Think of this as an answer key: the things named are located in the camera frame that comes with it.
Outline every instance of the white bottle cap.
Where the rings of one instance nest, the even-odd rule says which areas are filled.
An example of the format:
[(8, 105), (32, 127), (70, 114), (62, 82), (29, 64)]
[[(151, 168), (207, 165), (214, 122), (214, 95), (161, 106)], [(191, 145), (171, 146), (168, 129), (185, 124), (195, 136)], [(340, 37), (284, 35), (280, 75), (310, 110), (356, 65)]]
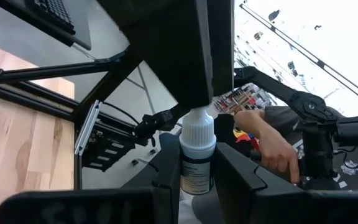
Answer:
[(190, 159), (209, 158), (215, 150), (214, 119), (207, 108), (192, 109), (183, 118), (179, 140), (184, 155)]

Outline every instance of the human hand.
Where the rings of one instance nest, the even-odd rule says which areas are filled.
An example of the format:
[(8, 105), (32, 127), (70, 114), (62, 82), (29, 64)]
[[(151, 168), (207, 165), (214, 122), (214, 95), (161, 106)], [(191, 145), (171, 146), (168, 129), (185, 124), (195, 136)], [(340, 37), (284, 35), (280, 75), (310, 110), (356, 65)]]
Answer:
[(262, 165), (280, 172), (285, 172), (289, 167), (291, 182), (299, 183), (298, 154), (276, 129), (267, 126), (260, 132), (259, 151)]

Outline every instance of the keyboard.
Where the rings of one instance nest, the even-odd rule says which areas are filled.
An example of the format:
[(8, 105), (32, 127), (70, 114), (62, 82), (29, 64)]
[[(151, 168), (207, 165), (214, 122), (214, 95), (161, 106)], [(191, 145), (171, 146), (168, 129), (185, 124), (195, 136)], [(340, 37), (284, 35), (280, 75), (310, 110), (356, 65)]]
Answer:
[(25, 3), (42, 19), (69, 34), (75, 34), (74, 25), (66, 11), (63, 0), (26, 0)]

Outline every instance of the bottle label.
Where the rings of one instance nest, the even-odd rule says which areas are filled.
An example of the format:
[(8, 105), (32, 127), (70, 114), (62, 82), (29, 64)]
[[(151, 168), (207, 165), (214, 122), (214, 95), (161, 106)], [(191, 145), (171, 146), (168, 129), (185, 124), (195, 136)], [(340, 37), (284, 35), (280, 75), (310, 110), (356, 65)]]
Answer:
[(182, 161), (181, 188), (193, 195), (208, 193), (213, 186), (211, 163), (195, 164)]

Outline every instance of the white bottle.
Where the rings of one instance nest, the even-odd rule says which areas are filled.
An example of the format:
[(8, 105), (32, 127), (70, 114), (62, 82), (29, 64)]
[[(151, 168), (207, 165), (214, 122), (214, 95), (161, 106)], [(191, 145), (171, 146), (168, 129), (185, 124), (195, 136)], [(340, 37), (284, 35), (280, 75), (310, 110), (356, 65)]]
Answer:
[(216, 136), (214, 119), (206, 109), (193, 109), (183, 118), (179, 137), (182, 152), (181, 189), (192, 195), (208, 193), (214, 183), (211, 158)]

